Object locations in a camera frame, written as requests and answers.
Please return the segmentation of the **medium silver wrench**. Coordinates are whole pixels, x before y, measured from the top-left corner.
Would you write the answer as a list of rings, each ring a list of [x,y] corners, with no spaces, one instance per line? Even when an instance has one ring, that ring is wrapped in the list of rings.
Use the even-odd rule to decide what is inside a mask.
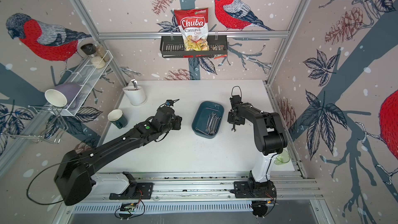
[[[211,123],[210,123],[210,129],[209,129],[209,135],[214,135],[215,130],[216,130],[216,126],[218,124],[218,117],[217,116],[213,116],[211,119]]]

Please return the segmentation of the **teal plastic storage box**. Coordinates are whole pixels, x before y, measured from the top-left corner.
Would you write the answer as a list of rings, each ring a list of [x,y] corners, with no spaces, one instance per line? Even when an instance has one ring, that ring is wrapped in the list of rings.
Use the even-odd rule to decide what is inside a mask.
[[[224,107],[221,104],[204,101],[198,107],[192,122],[192,130],[198,136],[213,139],[221,126]]]

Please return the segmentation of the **silver combination wrench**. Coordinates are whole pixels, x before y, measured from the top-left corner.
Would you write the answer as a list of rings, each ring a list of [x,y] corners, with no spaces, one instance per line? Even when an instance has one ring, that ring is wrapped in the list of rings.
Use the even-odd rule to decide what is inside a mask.
[[[212,136],[213,134],[210,134],[209,132],[205,132],[205,131],[202,131],[202,130],[200,130],[200,129],[198,129],[198,128],[196,128],[195,129],[197,132],[200,132],[200,133],[202,133],[202,134],[204,134],[204,135],[207,135],[207,136]]]

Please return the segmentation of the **large silver wrench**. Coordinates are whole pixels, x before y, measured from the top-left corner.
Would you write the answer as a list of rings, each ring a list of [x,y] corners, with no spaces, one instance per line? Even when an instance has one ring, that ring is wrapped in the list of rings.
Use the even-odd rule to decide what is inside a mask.
[[[209,129],[210,129],[210,123],[211,123],[211,119],[212,119],[212,117],[213,116],[215,116],[216,115],[216,113],[211,113],[209,116],[208,116],[208,121],[207,121],[207,124],[206,124],[206,129],[205,129],[205,132],[209,132]]]

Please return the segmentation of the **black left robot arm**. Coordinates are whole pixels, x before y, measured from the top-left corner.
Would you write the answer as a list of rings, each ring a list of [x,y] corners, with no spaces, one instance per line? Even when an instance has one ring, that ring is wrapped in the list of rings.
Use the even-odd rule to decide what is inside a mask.
[[[172,130],[180,130],[181,122],[182,117],[177,116],[173,108],[163,106],[157,109],[154,116],[136,124],[127,133],[110,142],[81,153],[75,150],[67,152],[54,179],[64,204],[71,206],[85,199],[95,185],[91,176],[105,165],[156,141]]]

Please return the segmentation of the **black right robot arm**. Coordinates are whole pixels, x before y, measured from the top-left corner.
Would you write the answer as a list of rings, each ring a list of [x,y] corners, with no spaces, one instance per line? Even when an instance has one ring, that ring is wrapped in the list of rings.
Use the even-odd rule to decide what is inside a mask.
[[[261,111],[250,103],[231,103],[228,114],[228,123],[233,125],[231,131],[235,132],[236,126],[244,125],[246,120],[252,123],[255,146],[260,152],[251,178],[255,183],[265,183],[271,180],[270,173],[277,156],[287,147],[285,128],[278,113]]]

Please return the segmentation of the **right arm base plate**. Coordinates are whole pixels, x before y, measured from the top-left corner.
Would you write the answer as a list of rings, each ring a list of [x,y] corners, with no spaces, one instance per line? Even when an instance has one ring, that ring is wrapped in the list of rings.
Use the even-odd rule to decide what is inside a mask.
[[[235,181],[234,188],[230,190],[236,198],[271,198],[277,197],[274,183],[269,180],[263,183],[249,178],[247,181]]]

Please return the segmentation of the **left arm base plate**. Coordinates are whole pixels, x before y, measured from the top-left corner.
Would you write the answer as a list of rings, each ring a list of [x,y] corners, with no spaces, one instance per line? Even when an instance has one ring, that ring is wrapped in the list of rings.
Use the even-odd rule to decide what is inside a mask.
[[[154,183],[138,183],[129,172],[122,172],[128,179],[128,187],[119,194],[111,193],[110,200],[149,200],[151,199]]]

